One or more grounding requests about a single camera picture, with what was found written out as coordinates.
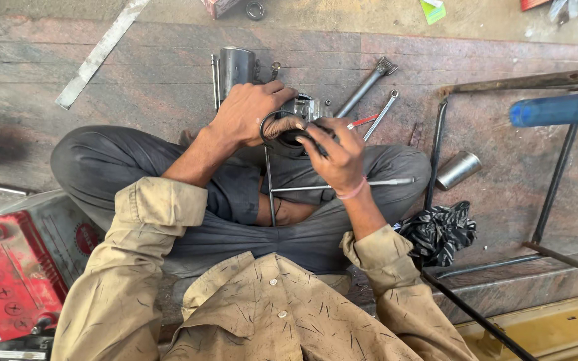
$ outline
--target hand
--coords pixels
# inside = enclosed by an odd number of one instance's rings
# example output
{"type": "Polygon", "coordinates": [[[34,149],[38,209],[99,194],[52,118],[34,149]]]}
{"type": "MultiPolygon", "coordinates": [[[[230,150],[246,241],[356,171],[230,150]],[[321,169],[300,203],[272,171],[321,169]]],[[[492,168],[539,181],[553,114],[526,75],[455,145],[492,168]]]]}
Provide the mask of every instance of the hand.
{"type": "Polygon", "coordinates": [[[325,149],[327,156],[320,154],[309,138],[299,135],[295,140],[304,145],[314,170],[336,193],[349,193],[363,181],[365,142],[355,131],[347,129],[347,124],[351,123],[347,118],[321,118],[319,122],[332,129],[340,139],[338,144],[324,130],[309,124],[307,133],[325,149]]]}
{"type": "MultiPolygon", "coordinates": [[[[239,147],[262,144],[260,122],[270,112],[277,111],[288,100],[298,96],[298,91],[285,87],[280,80],[255,86],[237,84],[231,88],[215,119],[207,126],[223,139],[234,141],[239,147]]],[[[273,139],[285,130],[304,127],[306,123],[296,116],[272,121],[267,120],[264,134],[273,139]]]]}

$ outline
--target rusty metal frame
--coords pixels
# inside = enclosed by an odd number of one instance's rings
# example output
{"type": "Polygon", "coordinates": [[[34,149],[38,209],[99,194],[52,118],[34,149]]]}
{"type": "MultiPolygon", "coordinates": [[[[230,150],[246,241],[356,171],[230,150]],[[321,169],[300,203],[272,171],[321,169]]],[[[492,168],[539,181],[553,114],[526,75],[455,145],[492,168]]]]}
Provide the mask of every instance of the rusty metal frame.
{"type": "MultiPolygon", "coordinates": [[[[569,91],[578,91],[578,71],[564,71],[561,73],[549,73],[541,75],[532,75],[529,77],[520,78],[509,78],[509,79],[499,79],[499,80],[487,80],[485,82],[474,82],[467,84],[455,84],[452,86],[444,86],[439,89],[439,110],[436,116],[436,127],[434,131],[434,141],[431,150],[431,177],[429,179],[429,184],[427,187],[427,192],[425,193],[425,209],[431,209],[431,203],[434,200],[434,185],[436,183],[436,173],[438,171],[439,157],[441,154],[441,143],[443,142],[443,128],[445,127],[445,117],[448,107],[448,103],[452,94],[456,93],[471,93],[478,91],[495,91],[495,90],[510,90],[510,89],[564,89],[569,91]]],[[[539,221],[535,228],[532,242],[524,242],[523,246],[529,249],[533,249],[537,254],[521,256],[510,259],[502,259],[500,261],[486,263],[484,265],[470,266],[460,270],[440,272],[436,275],[440,277],[449,277],[451,275],[465,274],[469,272],[474,272],[476,270],[484,270],[494,267],[502,267],[506,265],[513,265],[517,263],[533,261],[535,259],[540,259],[544,257],[550,257],[562,261],[572,267],[578,268],[578,261],[574,258],[565,256],[551,249],[547,249],[539,245],[543,237],[543,231],[547,223],[548,217],[550,215],[550,209],[554,201],[557,189],[559,187],[559,181],[563,176],[565,165],[570,154],[570,149],[574,143],[575,136],[577,135],[578,125],[573,124],[569,127],[566,138],[563,142],[563,147],[561,148],[561,153],[559,155],[559,160],[552,175],[552,181],[550,182],[550,188],[546,194],[545,201],[543,202],[543,207],[539,221]]],[[[505,333],[502,333],[495,325],[490,323],[483,315],[479,314],[470,305],[466,304],[457,295],[454,294],[450,289],[446,288],[437,277],[430,275],[429,273],[423,271],[423,277],[435,288],[441,291],[448,299],[454,302],[459,308],[470,315],[478,324],[483,326],[487,331],[489,331],[493,336],[495,336],[499,341],[505,344],[515,355],[517,355],[522,360],[536,360],[530,353],[528,353],[524,348],[519,346],[516,342],[510,339],[505,333]]]]}

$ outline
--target spanner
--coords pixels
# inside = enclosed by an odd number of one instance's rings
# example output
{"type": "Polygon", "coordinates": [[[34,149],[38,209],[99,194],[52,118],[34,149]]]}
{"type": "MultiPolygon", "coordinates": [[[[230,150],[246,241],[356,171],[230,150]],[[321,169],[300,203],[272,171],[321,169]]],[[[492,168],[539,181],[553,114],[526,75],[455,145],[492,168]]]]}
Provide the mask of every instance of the spanner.
{"type": "Polygon", "coordinates": [[[374,121],[374,124],[372,124],[371,128],[367,131],[367,133],[363,137],[364,141],[367,141],[369,139],[371,134],[374,132],[374,129],[376,128],[376,126],[378,126],[380,121],[383,119],[383,117],[385,116],[385,114],[389,110],[389,107],[392,106],[392,104],[394,103],[394,101],[397,98],[398,98],[398,90],[394,89],[394,90],[392,90],[392,97],[389,98],[389,102],[387,102],[387,105],[385,106],[385,108],[383,108],[383,111],[378,115],[378,118],[374,121]]]}

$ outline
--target khaki shirt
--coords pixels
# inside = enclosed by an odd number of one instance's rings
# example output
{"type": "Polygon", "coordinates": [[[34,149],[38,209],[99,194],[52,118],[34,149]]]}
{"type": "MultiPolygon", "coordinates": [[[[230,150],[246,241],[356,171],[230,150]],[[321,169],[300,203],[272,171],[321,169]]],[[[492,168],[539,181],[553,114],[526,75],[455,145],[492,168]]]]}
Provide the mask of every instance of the khaki shirt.
{"type": "MultiPolygon", "coordinates": [[[[117,193],[116,216],[68,293],[52,360],[158,360],[153,307],[163,257],[199,226],[207,191],[142,178],[117,193]]],[[[207,271],[184,297],[185,322],[162,360],[476,360],[431,298],[389,226],[345,255],[367,277],[380,322],[277,254],[250,252],[207,271]]]]}

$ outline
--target concrete floor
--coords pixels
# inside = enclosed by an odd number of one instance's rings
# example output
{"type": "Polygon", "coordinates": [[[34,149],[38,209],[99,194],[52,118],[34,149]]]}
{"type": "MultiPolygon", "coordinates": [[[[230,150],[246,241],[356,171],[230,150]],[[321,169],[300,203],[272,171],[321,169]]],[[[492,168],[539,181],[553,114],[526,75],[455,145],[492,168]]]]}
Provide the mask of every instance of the concrete floor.
{"type": "MultiPolygon", "coordinates": [[[[0,14],[112,20],[126,0],[0,0],[0,14]]],[[[520,10],[520,0],[447,0],[447,16],[428,25],[418,0],[261,0],[266,17],[248,20],[241,4],[219,20],[200,0],[152,0],[139,21],[269,27],[578,44],[578,17],[550,23],[550,2],[520,10]]]]}

